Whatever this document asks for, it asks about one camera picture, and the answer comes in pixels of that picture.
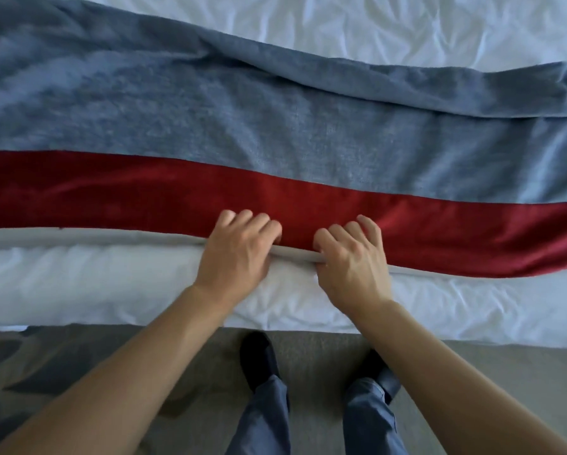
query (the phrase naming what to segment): left hand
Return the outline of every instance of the left hand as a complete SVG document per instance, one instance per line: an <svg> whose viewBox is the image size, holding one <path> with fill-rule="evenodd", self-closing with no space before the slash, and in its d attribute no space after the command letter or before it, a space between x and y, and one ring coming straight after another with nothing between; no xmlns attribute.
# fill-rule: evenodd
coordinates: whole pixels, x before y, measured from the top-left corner
<svg viewBox="0 0 567 455"><path fill-rule="evenodd" d="M266 276L269 251L280 238L281 224L267 214L222 211L193 287L232 311Z"/></svg>

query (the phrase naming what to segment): gray carpet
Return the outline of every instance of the gray carpet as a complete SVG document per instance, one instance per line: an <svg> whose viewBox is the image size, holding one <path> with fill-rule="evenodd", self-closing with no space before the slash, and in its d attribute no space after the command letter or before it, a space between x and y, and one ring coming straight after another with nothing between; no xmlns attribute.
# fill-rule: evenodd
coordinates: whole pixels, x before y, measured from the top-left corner
<svg viewBox="0 0 567 455"><path fill-rule="evenodd" d="M130 326L68 326L0 333L0 434L66 389L136 332ZM222 454L250 391L238 365L245 331L220 329L191 363L161 409L140 452ZM340 392L368 346L360 336L271 332L289 386L295 454L343 454ZM450 343L567 436L567 351ZM405 392L395 398L411 454L443 453Z"/></svg>

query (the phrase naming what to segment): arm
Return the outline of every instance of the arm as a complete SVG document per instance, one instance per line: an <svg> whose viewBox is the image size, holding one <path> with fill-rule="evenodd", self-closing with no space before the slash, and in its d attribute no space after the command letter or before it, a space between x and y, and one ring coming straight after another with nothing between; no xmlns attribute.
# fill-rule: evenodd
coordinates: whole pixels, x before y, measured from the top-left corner
<svg viewBox="0 0 567 455"><path fill-rule="evenodd" d="M382 236L359 216L315 236L319 284L398 376L450 455L567 455L567 442L393 301Z"/></svg>
<svg viewBox="0 0 567 455"><path fill-rule="evenodd" d="M268 271L281 225L223 211L195 283L113 356L0 444L0 455L130 454L190 360Z"/></svg>

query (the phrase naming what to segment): jeans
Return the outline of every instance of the jeans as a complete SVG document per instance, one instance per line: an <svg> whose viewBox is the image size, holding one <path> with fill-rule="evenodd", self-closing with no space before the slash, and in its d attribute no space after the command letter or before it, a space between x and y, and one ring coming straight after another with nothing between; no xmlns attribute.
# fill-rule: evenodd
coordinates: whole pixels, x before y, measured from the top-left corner
<svg viewBox="0 0 567 455"><path fill-rule="evenodd" d="M273 375L256 389L226 455L289 455L287 414L287 387ZM347 455L407 454L384 391L372 379L357 380L347 390L343 431Z"/></svg>

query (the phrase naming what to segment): foot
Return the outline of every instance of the foot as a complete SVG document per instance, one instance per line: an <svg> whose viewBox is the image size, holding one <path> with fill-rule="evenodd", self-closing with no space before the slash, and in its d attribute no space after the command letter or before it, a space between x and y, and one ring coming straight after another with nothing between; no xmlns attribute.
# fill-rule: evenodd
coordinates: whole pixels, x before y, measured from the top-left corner
<svg viewBox="0 0 567 455"><path fill-rule="evenodd" d="M369 378L380 385L385 391L385 403L389 405L397 392L401 389L399 379L386 365L376 350L371 349L359 368L351 376L347 389L358 379Z"/></svg>
<svg viewBox="0 0 567 455"><path fill-rule="evenodd" d="M256 388L273 375L281 378L275 350L264 332L254 331L243 339L239 358L243 374L252 392L256 392Z"/></svg>

